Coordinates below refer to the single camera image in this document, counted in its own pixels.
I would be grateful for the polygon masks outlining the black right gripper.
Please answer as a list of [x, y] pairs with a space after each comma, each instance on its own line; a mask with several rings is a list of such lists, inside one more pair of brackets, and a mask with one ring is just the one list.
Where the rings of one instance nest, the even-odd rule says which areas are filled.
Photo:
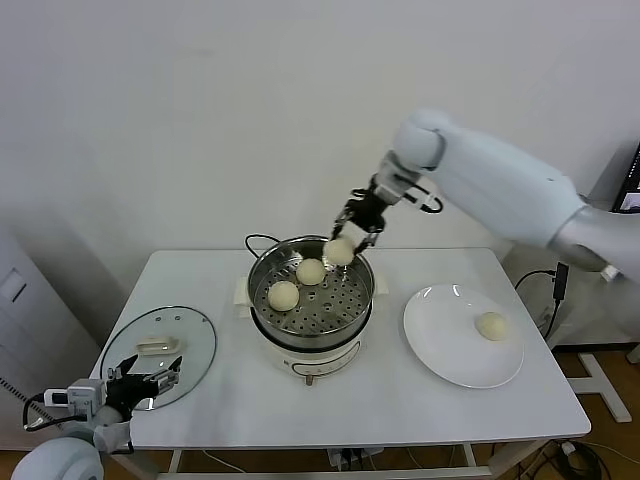
[[376, 196], [371, 189], [353, 189], [351, 197], [346, 202], [334, 221], [330, 239], [338, 238], [348, 222], [361, 229], [362, 238], [355, 247], [355, 253], [363, 253], [373, 247], [378, 239], [378, 233], [385, 229], [384, 211], [388, 204]]

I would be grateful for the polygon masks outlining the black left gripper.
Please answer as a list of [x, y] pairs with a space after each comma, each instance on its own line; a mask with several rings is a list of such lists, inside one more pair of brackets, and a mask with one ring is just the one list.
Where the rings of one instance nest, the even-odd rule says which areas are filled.
[[144, 399], [162, 395], [179, 383], [183, 357], [177, 357], [168, 367], [144, 375], [131, 372], [138, 360], [134, 354], [107, 371], [107, 395], [105, 405], [116, 410], [122, 418], [131, 418], [135, 407]]

